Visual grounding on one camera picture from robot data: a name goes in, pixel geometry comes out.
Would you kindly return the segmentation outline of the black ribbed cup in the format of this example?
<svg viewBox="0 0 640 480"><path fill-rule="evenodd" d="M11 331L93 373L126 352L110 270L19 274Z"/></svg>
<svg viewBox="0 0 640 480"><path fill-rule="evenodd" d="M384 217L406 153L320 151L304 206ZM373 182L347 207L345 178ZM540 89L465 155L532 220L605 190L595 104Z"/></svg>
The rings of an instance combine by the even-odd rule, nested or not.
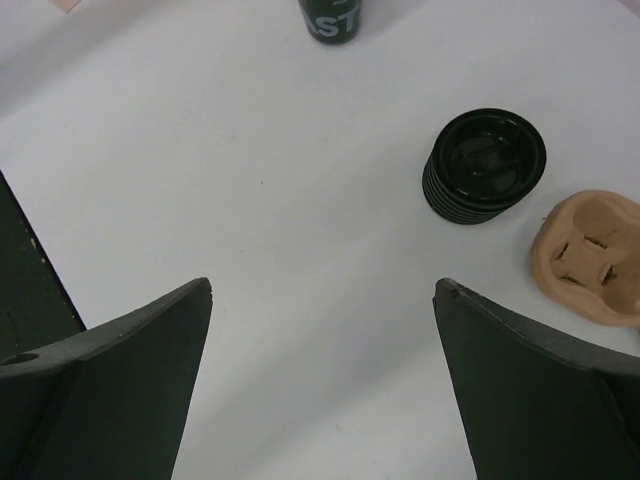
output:
<svg viewBox="0 0 640 480"><path fill-rule="evenodd" d="M317 41L339 45L359 32L362 0L299 0L309 34Z"/></svg>
<svg viewBox="0 0 640 480"><path fill-rule="evenodd" d="M503 109L471 110L437 136L422 174L423 193L441 218L479 225L524 199L546 161L545 143L531 122Z"/></svg>

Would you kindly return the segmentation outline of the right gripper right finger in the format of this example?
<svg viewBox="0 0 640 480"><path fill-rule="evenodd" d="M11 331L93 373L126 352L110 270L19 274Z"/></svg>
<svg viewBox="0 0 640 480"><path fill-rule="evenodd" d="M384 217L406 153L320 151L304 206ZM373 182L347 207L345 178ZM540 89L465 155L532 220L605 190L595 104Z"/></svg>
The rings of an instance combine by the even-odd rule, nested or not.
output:
<svg viewBox="0 0 640 480"><path fill-rule="evenodd" d="M639 359L447 278L436 324L480 479L636 479Z"/></svg>

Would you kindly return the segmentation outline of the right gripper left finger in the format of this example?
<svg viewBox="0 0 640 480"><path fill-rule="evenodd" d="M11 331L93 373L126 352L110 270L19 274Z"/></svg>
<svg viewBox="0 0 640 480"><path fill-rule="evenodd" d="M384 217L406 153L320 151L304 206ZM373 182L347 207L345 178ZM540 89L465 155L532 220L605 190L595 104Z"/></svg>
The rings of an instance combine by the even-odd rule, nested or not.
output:
<svg viewBox="0 0 640 480"><path fill-rule="evenodd" d="M212 312L194 279L1 362L4 479L169 479Z"/></svg>

